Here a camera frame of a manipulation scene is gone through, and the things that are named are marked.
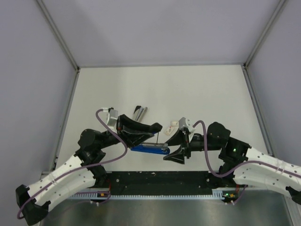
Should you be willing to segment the small white staple box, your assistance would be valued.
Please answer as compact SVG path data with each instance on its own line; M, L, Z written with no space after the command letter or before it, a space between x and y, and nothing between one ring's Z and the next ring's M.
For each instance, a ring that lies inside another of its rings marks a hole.
M170 126L177 127L177 126L179 126L179 122L178 121L171 121Z

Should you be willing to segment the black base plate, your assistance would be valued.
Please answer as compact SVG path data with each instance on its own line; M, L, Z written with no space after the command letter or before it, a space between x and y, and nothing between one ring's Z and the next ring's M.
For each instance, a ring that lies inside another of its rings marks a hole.
M113 171L93 188L109 188L112 195L204 195L233 180L216 178L207 171Z

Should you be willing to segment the blue stapler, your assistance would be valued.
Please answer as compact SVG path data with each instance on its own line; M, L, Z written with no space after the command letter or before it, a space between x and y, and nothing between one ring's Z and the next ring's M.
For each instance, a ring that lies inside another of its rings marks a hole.
M138 146L132 147L131 151L151 154L170 154L170 149L166 143L142 143Z

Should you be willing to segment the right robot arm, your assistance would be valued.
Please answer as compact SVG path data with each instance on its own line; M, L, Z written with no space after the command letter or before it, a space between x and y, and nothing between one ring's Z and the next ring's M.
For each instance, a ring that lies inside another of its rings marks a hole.
M248 143L232 138L230 130L214 122L208 127L202 120L180 125L167 141L178 146L165 161L184 164L192 152L204 152L209 174L224 186L261 187L301 202L301 168L264 154Z

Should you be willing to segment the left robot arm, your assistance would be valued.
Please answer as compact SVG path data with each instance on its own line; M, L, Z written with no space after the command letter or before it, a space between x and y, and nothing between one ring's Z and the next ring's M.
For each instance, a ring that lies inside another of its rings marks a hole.
M103 149L121 143L124 148L135 147L154 137L162 130L162 125L142 124L118 115L113 109L105 109L106 121L99 117L102 109L96 111L98 121L106 128L105 132L85 129L78 141L79 150L60 167L39 181L16 189L16 202L19 207L18 219L25 219L32 226L45 217L58 204L86 188L103 186L107 175L104 165Z

